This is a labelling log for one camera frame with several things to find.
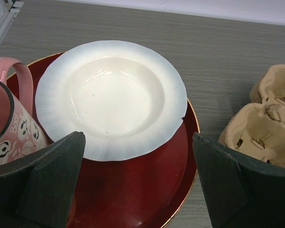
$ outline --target cardboard egg carton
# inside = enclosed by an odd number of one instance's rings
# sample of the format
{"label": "cardboard egg carton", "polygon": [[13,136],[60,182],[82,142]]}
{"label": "cardboard egg carton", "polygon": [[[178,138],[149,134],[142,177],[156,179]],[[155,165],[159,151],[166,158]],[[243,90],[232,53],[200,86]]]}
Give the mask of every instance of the cardboard egg carton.
{"label": "cardboard egg carton", "polygon": [[274,65],[250,92],[219,142],[264,162],[285,167],[285,65]]}

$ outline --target white ceramic dish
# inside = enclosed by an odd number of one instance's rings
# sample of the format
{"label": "white ceramic dish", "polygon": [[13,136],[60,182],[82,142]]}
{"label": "white ceramic dish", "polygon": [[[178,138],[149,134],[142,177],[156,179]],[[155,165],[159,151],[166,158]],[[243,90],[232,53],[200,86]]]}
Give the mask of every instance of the white ceramic dish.
{"label": "white ceramic dish", "polygon": [[57,141],[86,136],[84,157],[122,161],[154,151],[182,124],[187,94],[158,53],[125,41],[95,41],[58,57],[41,77],[36,111]]}

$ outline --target wood grain surface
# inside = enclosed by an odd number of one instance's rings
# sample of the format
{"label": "wood grain surface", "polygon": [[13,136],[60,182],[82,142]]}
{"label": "wood grain surface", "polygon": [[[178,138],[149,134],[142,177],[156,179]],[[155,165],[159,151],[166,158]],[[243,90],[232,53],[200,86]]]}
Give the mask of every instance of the wood grain surface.
{"label": "wood grain surface", "polygon": [[[253,84],[271,65],[285,64],[285,26],[54,0],[26,0],[0,56],[28,64],[103,39],[135,42],[168,59],[185,83],[201,132],[216,140],[249,103]],[[211,227],[198,178],[169,227]]]}

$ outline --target pink mug handle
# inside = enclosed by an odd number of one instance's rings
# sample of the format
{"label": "pink mug handle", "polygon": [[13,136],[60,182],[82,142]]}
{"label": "pink mug handle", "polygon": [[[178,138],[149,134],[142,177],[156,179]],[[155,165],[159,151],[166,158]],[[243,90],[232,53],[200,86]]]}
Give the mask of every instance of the pink mug handle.
{"label": "pink mug handle", "polygon": [[10,57],[0,57],[0,81],[6,85],[7,73],[14,67],[18,76],[19,101],[30,116],[33,115],[33,77],[29,68],[20,60]]}

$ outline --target pink mug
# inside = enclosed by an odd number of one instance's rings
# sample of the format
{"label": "pink mug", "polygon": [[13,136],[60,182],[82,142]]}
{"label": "pink mug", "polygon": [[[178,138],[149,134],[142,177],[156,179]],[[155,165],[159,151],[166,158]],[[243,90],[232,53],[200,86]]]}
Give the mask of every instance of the pink mug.
{"label": "pink mug", "polygon": [[[6,86],[11,67],[18,76],[19,100]],[[17,59],[0,57],[0,165],[48,145],[32,114],[33,79],[29,68]]]}

